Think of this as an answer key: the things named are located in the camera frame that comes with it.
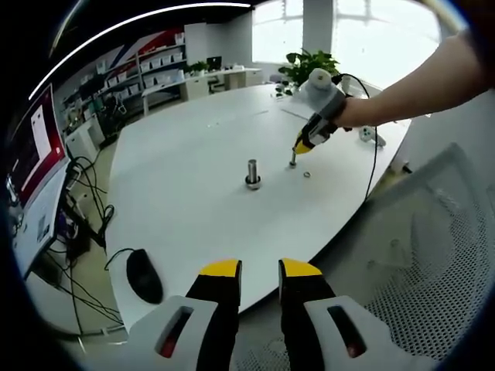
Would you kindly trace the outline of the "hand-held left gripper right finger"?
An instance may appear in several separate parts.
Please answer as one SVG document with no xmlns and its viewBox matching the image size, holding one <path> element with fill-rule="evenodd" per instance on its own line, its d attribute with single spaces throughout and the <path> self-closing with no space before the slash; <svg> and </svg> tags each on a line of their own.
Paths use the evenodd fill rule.
<svg viewBox="0 0 495 371">
<path fill-rule="evenodd" d="M 282 332 L 292 370 L 394 370 L 388 327 L 348 296 L 337 297 L 322 272 L 278 262 Z"/>
</svg>

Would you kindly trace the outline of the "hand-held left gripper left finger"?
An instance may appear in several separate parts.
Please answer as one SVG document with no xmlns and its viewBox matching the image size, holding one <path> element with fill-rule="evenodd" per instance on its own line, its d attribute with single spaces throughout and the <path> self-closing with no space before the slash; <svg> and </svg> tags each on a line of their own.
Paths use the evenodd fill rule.
<svg viewBox="0 0 495 371">
<path fill-rule="evenodd" d="M 129 333 L 131 370 L 228 370 L 239 326 L 242 262 L 205 266 Z"/>
</svg>

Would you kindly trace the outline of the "person's right hand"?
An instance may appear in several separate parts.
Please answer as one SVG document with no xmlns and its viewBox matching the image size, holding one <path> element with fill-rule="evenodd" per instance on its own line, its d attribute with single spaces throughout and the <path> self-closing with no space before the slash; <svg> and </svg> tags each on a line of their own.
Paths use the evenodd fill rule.
<svg viewBox="0 0 495 371">
<path fill-rule="evenodd" d="M 334 122 L 336 126 L 346 129 L 374 126 L 373 101 L 348 97 L 345 100 L 345 107 Z"/>
</svg>

